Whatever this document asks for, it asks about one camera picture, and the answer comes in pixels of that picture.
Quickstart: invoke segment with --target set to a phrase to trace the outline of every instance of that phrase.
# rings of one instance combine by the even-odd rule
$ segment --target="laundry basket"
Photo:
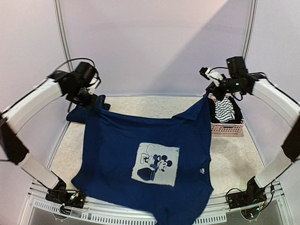
[[[208,97],[214,102],[217,101],[213,94],[209,94]],[[211,123],[211,132],[214,137],[243,137],[244,121],[241,124],[230,123]]]

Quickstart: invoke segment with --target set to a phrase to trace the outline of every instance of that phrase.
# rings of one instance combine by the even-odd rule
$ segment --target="dark blue cloth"
[[[159,225],[191,225],[213,191],[210,141],[207,95],[171,119],[95,108],[72,183],[90,197],[151,212]]]
[[[95,105],[95,107],[100,107],[101,109],[104,110],[109,110],[109,108],[111,107],[110,104],[104,103],[105,101],[105,95],[100,95],[97,98],[97,103]],[[70,113],[68,113],[66,120],[70,121],[70,122],[76,122],[76,123],[85,123],[86,120],[86,116],[88,115],[88,110],[80,107],[80,106],[76,106]]]

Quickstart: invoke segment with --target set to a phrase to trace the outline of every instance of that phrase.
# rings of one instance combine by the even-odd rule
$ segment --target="mickey mouse ear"
[[[172,165],[173,165],[172,161],[169,160],[169,161],[167,162],[167,166],[170,167],[170,166],[172,166]]]

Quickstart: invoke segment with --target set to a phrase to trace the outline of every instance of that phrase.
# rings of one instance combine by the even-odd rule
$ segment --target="white square print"
[[[143,183],[174,187],[179,148],[140,143],[131,178]]]

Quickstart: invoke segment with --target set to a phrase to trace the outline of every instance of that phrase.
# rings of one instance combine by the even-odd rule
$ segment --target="robotic arm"
[[[217,100],[222,100],[226,93],[254,95],[272,107],[292,128],[277,156],[247,183],[246,191],[228,195],[229,206],[233,209],[250,205],[255,200],[259,202],[265,188],[297,160],[300,155],[300,104],[272,84],[264,73],[249,73],[242,57],[229,58],[226,62],[230,78],[212,72],[211,68],[200,70],[203,77],[212,80],[206,90]]]
[[[96,68],[81,62],[71,73],[56,70],[34,90],[0,113],[0,145],[8,160],[46,187],[46,199],[49,201],[82,208],[86,195],[79,190],[66,190],[65,182],[40,163],[17,134],[36,113],[64,95],[68,101],[92,109],[97,100],[93,91],[100,82]]]

